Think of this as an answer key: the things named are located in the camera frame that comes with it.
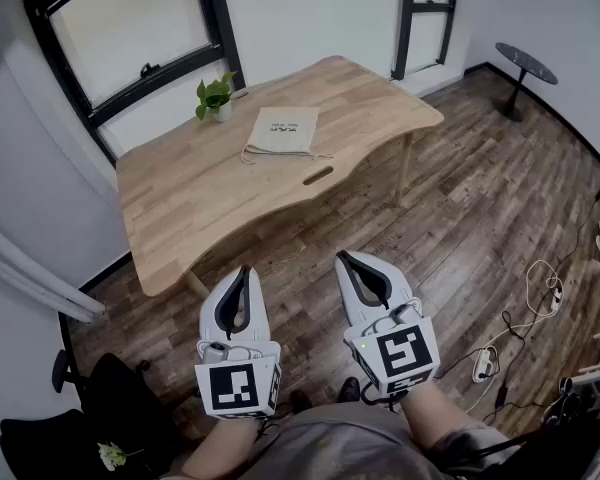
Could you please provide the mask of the person's left forearm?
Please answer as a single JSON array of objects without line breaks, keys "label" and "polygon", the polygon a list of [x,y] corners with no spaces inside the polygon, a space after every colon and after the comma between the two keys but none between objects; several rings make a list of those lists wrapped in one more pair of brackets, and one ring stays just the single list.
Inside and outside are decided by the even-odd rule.
[{"label": "person's left forearm", "polygon": [[255,419],[219,420],[181,468],[191,480],[237,480],[256,454],[267,424]]}]

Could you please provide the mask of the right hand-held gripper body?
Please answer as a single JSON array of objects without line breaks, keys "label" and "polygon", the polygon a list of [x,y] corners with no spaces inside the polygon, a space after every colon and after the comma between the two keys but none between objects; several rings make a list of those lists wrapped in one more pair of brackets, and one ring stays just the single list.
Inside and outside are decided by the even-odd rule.
[{"label": "right hand-held gripper body", "polygon": [[406,394],[440,366],[432,320],[416,297],[350,327],[344,341],[381,398]]}]

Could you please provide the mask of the black framed window sash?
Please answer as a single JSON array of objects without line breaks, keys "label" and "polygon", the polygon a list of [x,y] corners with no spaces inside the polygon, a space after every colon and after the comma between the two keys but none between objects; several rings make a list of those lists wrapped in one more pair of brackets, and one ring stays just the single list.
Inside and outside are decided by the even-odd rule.
[{"label": "black framed window sash", "polygon": [[24,0],[56,81],[81,124],[116,164],[105,125],[147,97],[223,62],[234,88],[244,72],[227,0]]},{"label": "black framed window sash", "polygon": [[457,0],[398,0],[391,79],[445,64],[456,5]]}]

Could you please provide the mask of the round black side table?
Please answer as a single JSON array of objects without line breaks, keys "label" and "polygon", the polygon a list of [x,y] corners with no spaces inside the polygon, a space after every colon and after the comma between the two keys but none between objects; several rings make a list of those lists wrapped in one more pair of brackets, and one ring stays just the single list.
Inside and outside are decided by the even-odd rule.
[{"label": "round black side table", "polygon": [[518,79],[513,85],[513,90],[510,96],[506,100],[494,100],[494,108],[507,119],[514,122],[521,122],[523,120],[523,116],[516,107],[516,101],[517,96],[523,86],[523,80],[525,76],[527,74],[531,74],[537,79],[550,85],[557,85],[558,78],[538,59],[515,46],[503,42],[497,42],[495,44],[495,48],[506,59],[516,65],[519,68],[520,73]]}]

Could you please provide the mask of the wide fixed window pane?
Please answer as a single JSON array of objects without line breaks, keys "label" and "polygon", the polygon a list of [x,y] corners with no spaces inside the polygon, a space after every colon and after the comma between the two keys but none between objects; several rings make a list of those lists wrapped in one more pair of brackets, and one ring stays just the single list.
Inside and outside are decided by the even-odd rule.
[{"label": "wide fixed window pane", "polygon": [[388,76],[399,0],[227,0],[247,84],[339,55]]}]

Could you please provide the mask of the green plant in white pot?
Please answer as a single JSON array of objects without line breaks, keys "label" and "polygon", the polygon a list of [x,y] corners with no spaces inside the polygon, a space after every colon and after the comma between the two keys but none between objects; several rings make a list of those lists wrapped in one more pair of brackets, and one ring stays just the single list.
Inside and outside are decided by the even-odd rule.
[{"label": "green plant in white pot", "polygon": [[199,104],[195,109],[196,118],[202,122],[207,115],[211,115],[218,123],[230,120],[232,112],[230,82],[235,72],[227,72],[220,79],[213,80],[209,84],[200,81],[196,95]]}]

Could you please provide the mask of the white flower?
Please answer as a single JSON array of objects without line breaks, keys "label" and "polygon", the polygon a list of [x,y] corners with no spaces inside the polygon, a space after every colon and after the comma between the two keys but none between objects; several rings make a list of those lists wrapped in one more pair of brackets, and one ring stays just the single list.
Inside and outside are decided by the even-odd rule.
[{"label": "white flower", "polygon": [[134,452],[124,452],[114,443],[98,444],[99,457],[105,468],[110,472],[115,472],[118,468],[123,467],[130,457],[141,454],[143,449]]}]

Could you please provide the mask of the person's grey shirt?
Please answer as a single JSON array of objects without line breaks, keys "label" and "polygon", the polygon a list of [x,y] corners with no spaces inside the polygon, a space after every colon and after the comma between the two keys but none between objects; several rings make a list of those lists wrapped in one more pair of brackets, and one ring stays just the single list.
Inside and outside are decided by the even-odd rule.
[{"label": "person's grey shirt", "polygon": [[424,451],[404,417],[360,402],[322,405],[291,417],[258,440],[233,471],[214,480],[466,480],[505,463],[516,446],[444,471],[442,467],[507,438],[472,422]]}]

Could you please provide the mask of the wooden table leg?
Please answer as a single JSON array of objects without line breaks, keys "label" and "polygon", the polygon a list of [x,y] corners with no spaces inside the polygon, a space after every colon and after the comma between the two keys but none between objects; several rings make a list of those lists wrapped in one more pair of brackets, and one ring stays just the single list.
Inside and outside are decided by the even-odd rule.
[{"label": "wooden table leg", "polygon": [[396,187],[394,190],[393,203],[396,207],[400,205],[400,201],[403,195],[407,170],[411,155],[411,148],[413,144],[413,132],[409,132],[402,137],[402,148],[401,148],[401,156],[398,168],[398,176],[396,180]]},{"label": "wooden table leg", "polygon": [[197,277],[192,271],[188,270],[185,275],[186,282],[189,288],[195,292],[195,294],[201,299],[205,300],[209,294],[209,289],[203,284],[203,282]]}]

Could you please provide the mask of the black office chair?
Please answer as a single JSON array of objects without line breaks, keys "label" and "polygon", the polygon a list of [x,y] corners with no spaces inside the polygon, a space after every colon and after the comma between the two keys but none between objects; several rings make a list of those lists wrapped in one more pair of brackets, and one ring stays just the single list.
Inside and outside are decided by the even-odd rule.
[{"label": "black office chair", "polygon": [[[181,455],[193,443],[176,427],[176,406],[163,404],[147,386],[149,362],[130,368],[106,353],[83,376],[66,318],[59,325],[63,347],[51,383],[55,391],[73,385],[81,406],[39,420],[1,421],[1,451],[16,480],[163,480],[175,475]],[[99,443],[144,452],[110,472],[100,460]]]}]

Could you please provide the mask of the person's black shoe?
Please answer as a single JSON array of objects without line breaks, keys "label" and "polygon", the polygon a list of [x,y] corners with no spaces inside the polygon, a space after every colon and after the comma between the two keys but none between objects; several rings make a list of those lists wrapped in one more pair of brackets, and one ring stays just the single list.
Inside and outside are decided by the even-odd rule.
[{"label": "person's black shoe", "polygon": [[361,388],[359,380],[356,377],[348,377],[338,394],[338,403],[358,402],[361,399]]},{"label": "person's black shoe", "polygon": [[302,390],[294,390],[290,393],[289,403],[294,415],[300,414],[313,407],[309,396]]}]

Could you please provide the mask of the white insulated pipes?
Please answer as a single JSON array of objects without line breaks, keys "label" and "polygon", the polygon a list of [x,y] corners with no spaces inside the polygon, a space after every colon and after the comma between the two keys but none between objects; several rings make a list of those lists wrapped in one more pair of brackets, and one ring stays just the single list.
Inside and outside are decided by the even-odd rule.
[{"label": "white insulated pipes", "polygon": [[105,306],[71,286],[24,253],[0,232],[0,279],[44,306],[91,322]]}]

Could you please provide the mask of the person's left black shoe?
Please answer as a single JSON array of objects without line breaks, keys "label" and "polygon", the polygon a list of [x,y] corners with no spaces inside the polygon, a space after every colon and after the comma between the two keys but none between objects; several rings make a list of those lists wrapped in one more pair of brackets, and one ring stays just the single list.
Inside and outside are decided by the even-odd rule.
[{"label": "person's left black shoe", "polygon": [[309,396],[302,390],[294,390],[290,393],[289,403],[294,415],[300,414],[313,407]]}]

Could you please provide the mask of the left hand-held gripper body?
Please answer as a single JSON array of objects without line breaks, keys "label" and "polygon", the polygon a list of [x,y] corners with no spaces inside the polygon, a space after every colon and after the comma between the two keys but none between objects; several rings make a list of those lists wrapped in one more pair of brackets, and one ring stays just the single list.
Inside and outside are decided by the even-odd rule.
[{"label": "left hand-held gripper body", "polygon": [[222,420],[266,420],[275,414],[281,381],[281,347],[275,341],[197,344],[195,374],[204,410]]}]

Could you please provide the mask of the person's right forearm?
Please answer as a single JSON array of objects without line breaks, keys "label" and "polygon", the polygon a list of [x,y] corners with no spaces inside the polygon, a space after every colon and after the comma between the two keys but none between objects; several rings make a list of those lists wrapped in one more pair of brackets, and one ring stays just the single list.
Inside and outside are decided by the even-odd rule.
[{"label": "person's right forearm", "polygon": [[444,464],[441,455],[435,451],[439,442],[480,426],[431,381],[413,387],[401,399],[400,406],[413,441],[436,465]]}]

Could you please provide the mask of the person's right black shoe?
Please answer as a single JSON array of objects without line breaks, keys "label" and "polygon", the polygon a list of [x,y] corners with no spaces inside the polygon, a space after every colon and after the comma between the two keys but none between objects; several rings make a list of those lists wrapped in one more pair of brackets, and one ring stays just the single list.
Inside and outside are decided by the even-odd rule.
[{"label": "person's right black shoe", "polygon": [[338,394],[338,403],[358,402],[361,399],[361,388],[359,380],[356,377],[348,377]]}]

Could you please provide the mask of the beige drawstring hair dryer bag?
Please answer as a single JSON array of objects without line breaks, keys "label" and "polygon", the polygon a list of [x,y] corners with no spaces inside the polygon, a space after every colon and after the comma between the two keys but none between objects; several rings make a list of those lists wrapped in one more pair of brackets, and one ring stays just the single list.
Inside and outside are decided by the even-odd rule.
[{"label": "beige drawstring hair dryer bag", "polygon": [[241,161],[254,165],[248,154],[332,158],[313,153],[318,107],[262,107],[241,151]]}]

